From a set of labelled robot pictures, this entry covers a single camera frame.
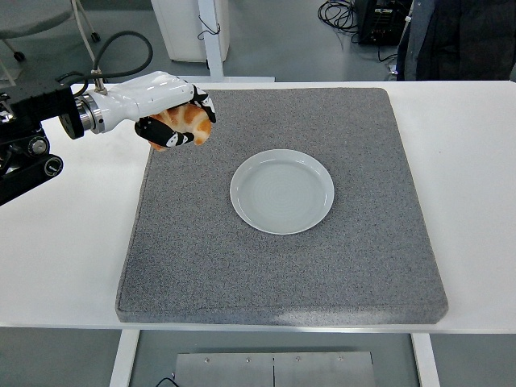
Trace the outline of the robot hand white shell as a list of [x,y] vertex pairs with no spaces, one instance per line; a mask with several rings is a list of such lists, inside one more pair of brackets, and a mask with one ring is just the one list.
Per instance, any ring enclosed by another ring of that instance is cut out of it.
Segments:
[[210,96],[196,85],[165,72],[125,81],[106,94],[90,91],[95,134],[113,130],[124,120],[156,150],[204,144],[216,122]]

